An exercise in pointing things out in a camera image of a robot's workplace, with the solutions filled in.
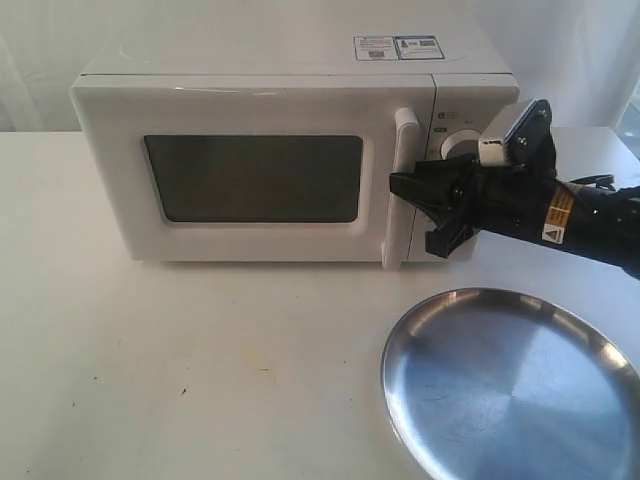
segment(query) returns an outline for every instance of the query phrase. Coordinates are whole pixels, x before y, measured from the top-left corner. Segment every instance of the white table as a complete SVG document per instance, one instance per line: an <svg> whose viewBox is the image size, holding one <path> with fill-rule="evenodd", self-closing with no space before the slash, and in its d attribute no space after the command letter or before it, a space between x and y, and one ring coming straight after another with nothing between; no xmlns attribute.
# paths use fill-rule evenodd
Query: white table
<svg viewBox="0 0 640 480"><path fill-rule="evenodd" d="M638 162L608 130L557 130L569 179ZM523 291L640 365L640 282L481 234L471 262L129 260L84 138L0 135L0 478L420 479L385 416L379 361L420 300Z"/></svg>

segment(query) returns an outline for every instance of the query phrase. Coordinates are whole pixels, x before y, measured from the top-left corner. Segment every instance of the dark glass window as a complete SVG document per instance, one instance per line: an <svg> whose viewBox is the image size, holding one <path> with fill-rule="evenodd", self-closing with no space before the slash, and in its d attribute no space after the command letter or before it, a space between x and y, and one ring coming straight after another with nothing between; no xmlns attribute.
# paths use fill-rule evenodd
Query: dark glass window
<svg viewBox="0 0 640 480"><path fill-rule="evenodd" d="M348 223L358 216L355 136L144 137L173 222Z"/></svg>

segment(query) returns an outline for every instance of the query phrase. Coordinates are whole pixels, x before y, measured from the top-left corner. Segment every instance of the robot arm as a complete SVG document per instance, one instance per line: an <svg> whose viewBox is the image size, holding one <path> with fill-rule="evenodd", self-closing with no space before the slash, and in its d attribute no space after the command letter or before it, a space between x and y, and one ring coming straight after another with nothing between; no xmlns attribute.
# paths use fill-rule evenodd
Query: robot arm
<svg viewBox="0 0 640 480"><path fill-rule="evenodd" d="M640 279L640 186L611 175L563 183L556 172L546 100L506 107L478 155L419 162L391 175L391 192L436 223L425 249L447 258L478 230L622 267Z"/></svg>

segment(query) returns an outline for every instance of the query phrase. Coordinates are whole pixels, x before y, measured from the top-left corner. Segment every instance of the stainless steel plate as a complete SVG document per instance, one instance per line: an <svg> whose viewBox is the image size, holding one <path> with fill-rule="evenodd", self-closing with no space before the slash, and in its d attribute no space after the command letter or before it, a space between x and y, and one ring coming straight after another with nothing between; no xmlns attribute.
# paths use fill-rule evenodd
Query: stainless steel plate
<svg viewBox="0 0 640 480"><path fill-rule="evenodd" d="M436 480L640 479L640 379L575 315L515 292L432 297L395 326L382 385Z"/></svg>

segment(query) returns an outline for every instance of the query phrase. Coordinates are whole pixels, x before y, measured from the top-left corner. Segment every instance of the microwave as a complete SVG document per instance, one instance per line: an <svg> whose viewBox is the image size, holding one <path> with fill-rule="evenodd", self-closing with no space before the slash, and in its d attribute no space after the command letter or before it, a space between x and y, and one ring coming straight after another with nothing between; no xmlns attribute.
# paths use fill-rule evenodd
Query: microwave
<svg viewBox="0 0 640 480"><path fill-rule="evenodd" d="M158 1L71 88L132 258L388 269L440 260L389 175L518 94L456 0Z"/></svg>

